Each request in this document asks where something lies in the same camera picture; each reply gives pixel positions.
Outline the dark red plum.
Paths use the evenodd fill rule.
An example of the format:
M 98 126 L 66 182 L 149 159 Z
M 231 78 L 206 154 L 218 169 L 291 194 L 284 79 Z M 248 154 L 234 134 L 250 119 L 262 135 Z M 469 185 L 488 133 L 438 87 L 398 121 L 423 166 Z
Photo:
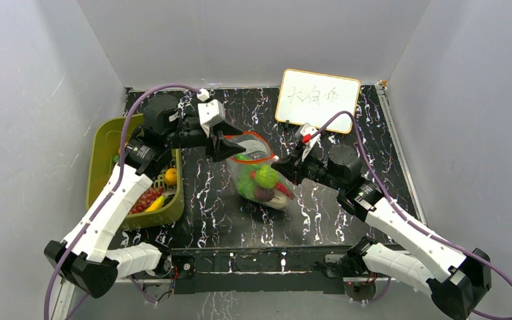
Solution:
M 267 203 L 275 198 L 274 189 L 266 189 L 256 186 L 253 190 L 253 197 L 260 203 Z

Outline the light green round fruit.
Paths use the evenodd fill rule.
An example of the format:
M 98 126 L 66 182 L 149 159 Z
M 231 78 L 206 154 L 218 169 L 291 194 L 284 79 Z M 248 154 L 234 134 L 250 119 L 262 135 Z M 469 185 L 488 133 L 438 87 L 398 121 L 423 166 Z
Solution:
M 270 165 L 262 165 L 254 172 L 253 179 L 262 188 L 274 189 L 279 182 L 279 173 Z

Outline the clear zip top bag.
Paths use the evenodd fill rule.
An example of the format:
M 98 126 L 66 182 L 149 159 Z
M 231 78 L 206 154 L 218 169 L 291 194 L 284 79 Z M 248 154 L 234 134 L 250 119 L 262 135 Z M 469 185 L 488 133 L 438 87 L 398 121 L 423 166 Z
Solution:
M 272 168 L 279 158 L 268 142 L 252 131 L 228 135 L 226 139 L 245 148 L 227 159 L 227 167 L 238 194 L 272 209 L 285 210 L 295 198 L 293 184 Z

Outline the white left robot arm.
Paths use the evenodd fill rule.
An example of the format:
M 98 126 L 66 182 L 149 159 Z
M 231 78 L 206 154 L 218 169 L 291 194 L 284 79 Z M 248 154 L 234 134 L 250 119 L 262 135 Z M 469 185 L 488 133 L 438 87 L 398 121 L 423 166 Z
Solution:
M 197 112 L 184 115 L 173 96 L 156 97 L 144 107 L 143 122 L 131 134 L 131 118 L 126 118 L 119 162 L 102 192 L 62 241 L 45 247 L 55 272 L 91 297 L 102 297 L 116 280 L 142 271 L 156 277 L 171 272 L 172 259 L 153 245 L 110 250 L 109 244 L 135 202 L 170 164 L 173 150 L 204 147 L 214 162 L 245 150 L 226 139 L 242 130 L 227 122 L 223 104 L 205 93 L 197 98 Z

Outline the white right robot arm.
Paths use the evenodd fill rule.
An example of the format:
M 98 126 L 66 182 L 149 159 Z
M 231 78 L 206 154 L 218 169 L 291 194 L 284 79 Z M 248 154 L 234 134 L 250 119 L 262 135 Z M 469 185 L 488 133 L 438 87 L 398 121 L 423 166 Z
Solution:
M 480 249 L 464 254 L 440 243 L 439 236 L 420 221 L 406 216 L 384 197 L 380 188 L 362 175 L 363 162 L 354 148 L 336 145 L 326 161 L 297 147 L 272 164 L 290 182 L 304 179 L 338 192 L 337 202 L 349 214 L 384 232 L 406 254 L 363 238 L 349 252 L 349 268 L 365 276 L 370 271 L 388 275 L 429 296 L 451 319 L 467 319 L 491 288 L 489 256 Z

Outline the green lettuce head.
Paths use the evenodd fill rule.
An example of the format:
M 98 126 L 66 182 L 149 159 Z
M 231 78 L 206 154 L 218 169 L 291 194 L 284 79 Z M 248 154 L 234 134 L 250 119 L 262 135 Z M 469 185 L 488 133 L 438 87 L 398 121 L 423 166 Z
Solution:
M 258 186 L 253 179 L 254 172 L 260 168 L 262 165 L 270 165 L 273 162 L 276 162 L 277 156 L 272 157 L 265 157 L 262 159 L 250 159 L 247 155 L 244 154 L 237 154 L 233 157 L 233 160 L 231 162 L 232 165 L 234 165 L 234 169 L 236 170 L 233 181 L 235 184 L 235 187 L 237 189 L 237 192 L 240 194 L 240 196 L 244 197 L 245 199 L 248 199 L 250 201 L 260 203 L 255 200 L 253 197 L 253 190 L 256 186 Z M 292 188 L 288 186 L 285 178 L 279 173 L 279 182 L 286 185 L 290 190 L 292 191 Z M 288 202 L 290 202 L 292 199 L 289 199 L 284 194 L 279 192 L 278 190 L 275 190 L 275 198 L 267 203 L 260 203 L 262 205 L 266 205 L 268 207 L 271 207 L 273 209 L 284 209 L 288 205 Z

